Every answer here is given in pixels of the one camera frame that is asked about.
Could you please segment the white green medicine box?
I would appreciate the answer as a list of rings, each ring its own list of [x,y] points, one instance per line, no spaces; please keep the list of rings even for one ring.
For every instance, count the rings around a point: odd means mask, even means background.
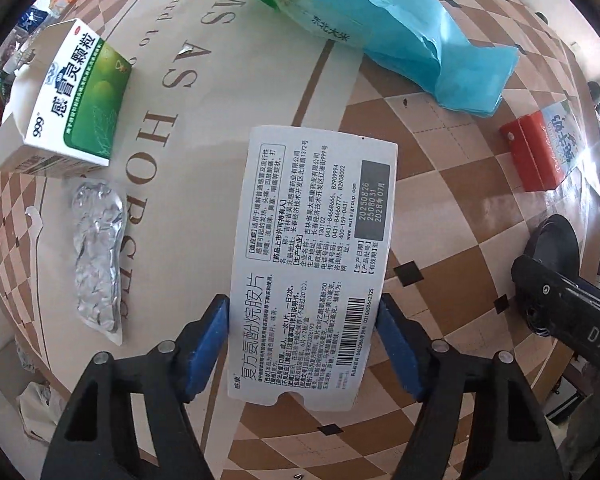
[[[109,166],[132,65],[84,21],[32,42],[0,127],[0,171],[76,177]]]

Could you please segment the red blue milk carton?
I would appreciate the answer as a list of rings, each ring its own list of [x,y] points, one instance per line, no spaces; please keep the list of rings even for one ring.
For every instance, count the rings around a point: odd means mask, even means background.
[[[556,102],[501,126],[526,192],[553,191],[576,168],[585,137],[568,100]]]

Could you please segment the green blue rice bag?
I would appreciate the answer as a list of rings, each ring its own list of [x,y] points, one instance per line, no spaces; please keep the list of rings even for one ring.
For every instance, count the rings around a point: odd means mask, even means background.
[[[513,47],[478,47],[439,0],[259,0],[307,32],[362,50],[454,112],[488,117],[518,62]]]

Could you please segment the white printed box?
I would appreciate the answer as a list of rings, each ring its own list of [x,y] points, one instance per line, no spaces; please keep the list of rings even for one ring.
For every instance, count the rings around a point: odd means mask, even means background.
[[[250,133],[237,217],[227,392],[347,411],[384,286],[398,148],[321,129]]]

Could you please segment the silver foil blister pack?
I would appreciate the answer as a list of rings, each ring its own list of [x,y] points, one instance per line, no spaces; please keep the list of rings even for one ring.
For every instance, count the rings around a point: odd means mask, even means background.
[[[123,342],[120,250],[126,228],[121,196],[109,182],[70,181],[76,312],[116,346]]]

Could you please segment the checkered brown table mat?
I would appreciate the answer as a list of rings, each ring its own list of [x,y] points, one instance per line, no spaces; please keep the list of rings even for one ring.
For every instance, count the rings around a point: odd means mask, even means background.
[[[284,176],[265,185],[258,261],[292,307],[292,325],[362,382],[347,411],[236,400],[221,370],[187,409],[220,479],[385,479],[419,404],[358,319],[352,278],[385,290],[432,338],[476,356],[512,352],[537,396],[560,371],[560,344],[514,310],[510,268],[531,230],[563,214],[598,243],[592,188],[575,171],[528,193],[501,125],[561,100],[584,79],[568,48],[516,0],[441,0],[479,44],[521,46],[489,118],[437,106],[361,52],[313,36],[258,0],[78,0],[69,11],[133,63],[105,178],[128,205],[122,242],[123,340],[76,314],[72,226],[58,179],[0,176],[0,305],[31,356],[71,389],[98,350],[136,356],[174,337],[230,290],[250,132],[283,131],[264,153]],[[356,348],[366,346],[360,362]]]

